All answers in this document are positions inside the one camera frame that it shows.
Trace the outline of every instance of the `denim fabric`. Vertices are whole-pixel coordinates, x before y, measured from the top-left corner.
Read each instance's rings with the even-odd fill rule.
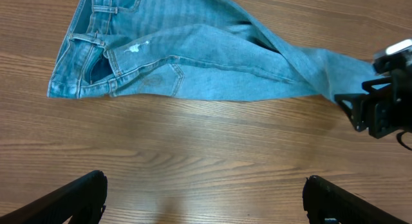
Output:
[[[80,0],[48,96],[331,100],[375,78],[368,63],[288,44],[231,0]]]

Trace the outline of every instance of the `light blue jeans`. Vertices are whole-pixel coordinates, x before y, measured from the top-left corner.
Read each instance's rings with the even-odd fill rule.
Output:
[[[48,96],[332,100],[376,78],[366,62],[288,44],[231,0],[80,0]]]

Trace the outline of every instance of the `table surface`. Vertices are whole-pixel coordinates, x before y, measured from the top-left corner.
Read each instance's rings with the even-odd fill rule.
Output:
[[[412,0],[234,0],[292,44],[368,61],[412,32]],[[94,169],[101,223],[308,223],[318,174],[412,222],[412,153],[322,97],[46,98],[78,0],[0,0],[0,215]]]

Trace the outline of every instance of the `wooden table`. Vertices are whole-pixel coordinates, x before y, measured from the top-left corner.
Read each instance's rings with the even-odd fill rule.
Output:
[[[364,60],[412,32],[412,0],[235,1],[292,44]],[[0,0],[0,215],[100,169],[101,223],[308,223],[312,174],[412,222],[412,153],[322,97],[46,98],[77,2]]]

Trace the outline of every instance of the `waistband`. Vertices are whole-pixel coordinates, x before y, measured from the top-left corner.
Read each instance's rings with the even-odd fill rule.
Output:
[[[84,80],[86,72],[107,50],[103,35],[109,31],[112,15],[125,9],[112,4],[113,0],[79,1],[57,56],[48,86],[49,97],[80,98],[84,90],[93,90],[96,96],[116,90],[115,79],[95,85]]]

